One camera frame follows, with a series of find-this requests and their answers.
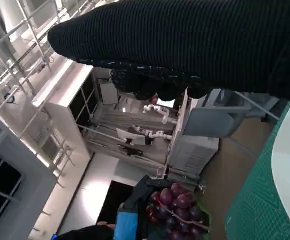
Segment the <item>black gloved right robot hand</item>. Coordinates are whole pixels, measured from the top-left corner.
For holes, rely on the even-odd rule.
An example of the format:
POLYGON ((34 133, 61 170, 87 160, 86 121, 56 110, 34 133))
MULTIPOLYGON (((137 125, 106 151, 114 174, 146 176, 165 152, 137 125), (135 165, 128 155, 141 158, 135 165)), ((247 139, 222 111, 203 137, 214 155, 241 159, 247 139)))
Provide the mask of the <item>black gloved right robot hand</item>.
POLYGON ((212 89, 290 101, 290 0, 120 0, 54 26, 53 50, 146 101, 212 89))

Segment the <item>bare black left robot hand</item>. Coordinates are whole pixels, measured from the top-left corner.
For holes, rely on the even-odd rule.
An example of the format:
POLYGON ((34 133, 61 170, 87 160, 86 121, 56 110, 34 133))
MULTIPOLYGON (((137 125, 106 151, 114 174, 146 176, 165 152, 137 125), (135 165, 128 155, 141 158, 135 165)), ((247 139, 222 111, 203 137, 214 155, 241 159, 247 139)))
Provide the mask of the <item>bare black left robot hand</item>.
POLYGON ((130 197, 117 210, 116 223, 97 224, 61 235, 53 235, 53 240, 142 240, 146 227, 145 207, 152 193, 169 189, 172 182, 152 179, 145 175, 133 188, 130 197))

